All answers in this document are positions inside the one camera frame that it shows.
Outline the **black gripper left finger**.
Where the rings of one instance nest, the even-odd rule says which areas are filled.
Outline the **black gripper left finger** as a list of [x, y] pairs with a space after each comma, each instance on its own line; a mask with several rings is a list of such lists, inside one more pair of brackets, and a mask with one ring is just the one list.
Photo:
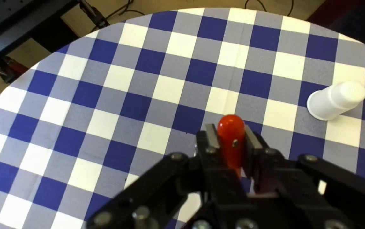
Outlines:
[[195, 150], [193, 157], [184, 152], [165, 156], [99, 207], [87, 220], [87, 229], [162, 229], [190, 193], [200, 194], [200, 207], [189, 227], [250, 227], [251, 204], [222, 156], [213, 124], [196, 133]]

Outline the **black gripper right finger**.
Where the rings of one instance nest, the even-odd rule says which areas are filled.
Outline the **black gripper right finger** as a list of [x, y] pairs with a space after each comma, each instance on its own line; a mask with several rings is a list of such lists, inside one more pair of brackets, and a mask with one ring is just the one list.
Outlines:
[[365, 178], [313, 153], [286, 158], [245, 128], [242, 167], [256, 194], [282, 199], [304, 229], [365, 229]]

